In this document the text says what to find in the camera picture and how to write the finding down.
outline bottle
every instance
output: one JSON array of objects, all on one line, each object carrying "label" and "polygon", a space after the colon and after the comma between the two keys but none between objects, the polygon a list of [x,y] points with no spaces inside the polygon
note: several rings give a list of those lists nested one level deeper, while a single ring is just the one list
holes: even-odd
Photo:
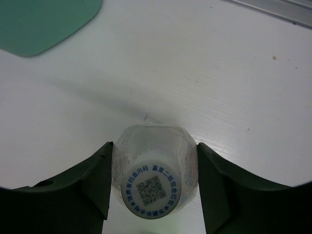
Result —
[{"label": "bottle", "polygon": [[196,142],[175,125],[133,125],[113,148],[112,187],[132,213],[157,219],[196,195]]}]

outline green plate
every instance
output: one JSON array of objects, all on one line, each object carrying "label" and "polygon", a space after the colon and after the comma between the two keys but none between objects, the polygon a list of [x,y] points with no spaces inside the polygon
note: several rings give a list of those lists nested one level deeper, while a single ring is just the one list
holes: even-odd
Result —
[{"label": "green plate", "polygon": [[102,0],[0,0],[0,48],[37,55],[91,20]]}]

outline white bottle cap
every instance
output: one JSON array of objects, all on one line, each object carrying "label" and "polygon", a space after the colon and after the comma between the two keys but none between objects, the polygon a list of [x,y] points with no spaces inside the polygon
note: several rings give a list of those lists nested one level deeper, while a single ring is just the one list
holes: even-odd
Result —
[{"label": "white bottle cap", "polygon": [[121,183],[122,199],[136,216],[162,218],[181,197],[181,175],[171,158],[161,152],[146,152],[132,161]]}]

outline qr code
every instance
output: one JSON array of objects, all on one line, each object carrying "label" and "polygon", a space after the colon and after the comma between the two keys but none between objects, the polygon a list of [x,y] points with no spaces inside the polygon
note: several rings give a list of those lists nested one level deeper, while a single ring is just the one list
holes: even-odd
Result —
[{"label": "qr code", "polygon": [[154,176],[142,183],[139,183],[136,187],[145,206],[166,196],[158,176]]}]

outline water bottle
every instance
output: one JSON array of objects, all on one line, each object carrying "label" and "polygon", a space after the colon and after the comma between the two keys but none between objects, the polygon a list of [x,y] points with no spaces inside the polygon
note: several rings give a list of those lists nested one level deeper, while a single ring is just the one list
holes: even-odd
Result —
[{"label": "water bottle", "polygon": [[174,125],[134,125],[113,148],[112,188],[118,200],[144,219],[181,210],[196,195],[196,142]]}]

